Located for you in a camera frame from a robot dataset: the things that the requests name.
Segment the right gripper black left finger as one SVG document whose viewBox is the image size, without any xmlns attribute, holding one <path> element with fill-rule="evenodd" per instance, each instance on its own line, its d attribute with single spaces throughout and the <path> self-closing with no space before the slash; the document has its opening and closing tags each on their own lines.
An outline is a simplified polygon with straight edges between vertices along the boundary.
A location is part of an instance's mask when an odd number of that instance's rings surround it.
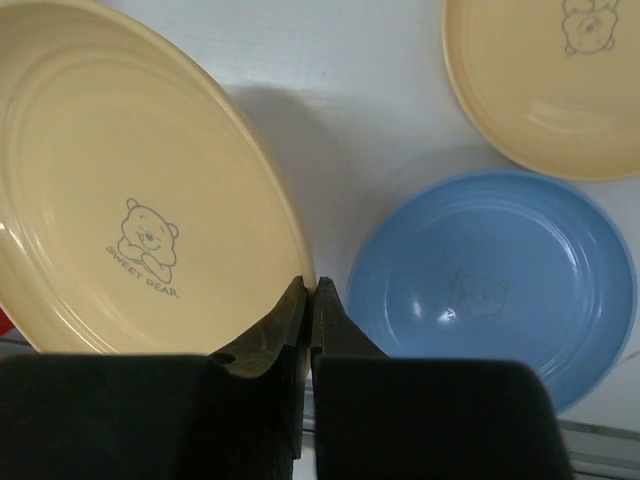
<svg viewBox="0 0 640 480">
<path fill-rule="evenodd" d="M 5 479 L 289 479 L 302 453 L 308 292 L 208 355 L 1 363 Z"/>
</svg>

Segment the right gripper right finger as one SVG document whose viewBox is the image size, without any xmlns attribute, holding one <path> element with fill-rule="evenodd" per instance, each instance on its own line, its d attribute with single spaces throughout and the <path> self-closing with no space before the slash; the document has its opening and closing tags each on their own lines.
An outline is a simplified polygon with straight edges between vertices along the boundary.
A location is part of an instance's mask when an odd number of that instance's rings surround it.
<svg viewBox="0 0 640 480">
<path fill-rule="evenodd" d="M 569 479 L 550 398 L 512 361 L 393 359 L 314 295 L 315 462 L 321 479 Z"/>
</svg>

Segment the blue plate front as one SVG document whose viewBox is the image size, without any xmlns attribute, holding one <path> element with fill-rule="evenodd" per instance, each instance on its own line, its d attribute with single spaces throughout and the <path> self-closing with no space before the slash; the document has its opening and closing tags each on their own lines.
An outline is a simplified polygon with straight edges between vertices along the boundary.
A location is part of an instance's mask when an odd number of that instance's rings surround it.
<svg viewBox="0 0 640 480">
<path fill-rule="evenodd" d="M 391 357 L 521 362 L 564 412 L 620 359 L 637 301 L 632 254 L 596 202 L 545 175 L 489 169 L 390 214 L 353 264 L 345 307 Z"/>
</svg>

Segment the yellow plate front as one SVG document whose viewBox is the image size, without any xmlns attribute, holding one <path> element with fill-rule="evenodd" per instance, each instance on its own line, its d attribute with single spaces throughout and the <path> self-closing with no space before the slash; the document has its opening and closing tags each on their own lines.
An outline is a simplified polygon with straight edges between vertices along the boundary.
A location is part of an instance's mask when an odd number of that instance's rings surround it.
<svg viewBox="0 0 640 480">
<path fill-rule="evenodd" d="M 93 1 L 1 5 L 1 306 L 41 352 L 209 354 L 312 256 L 225 91 Z"/>
</svg>

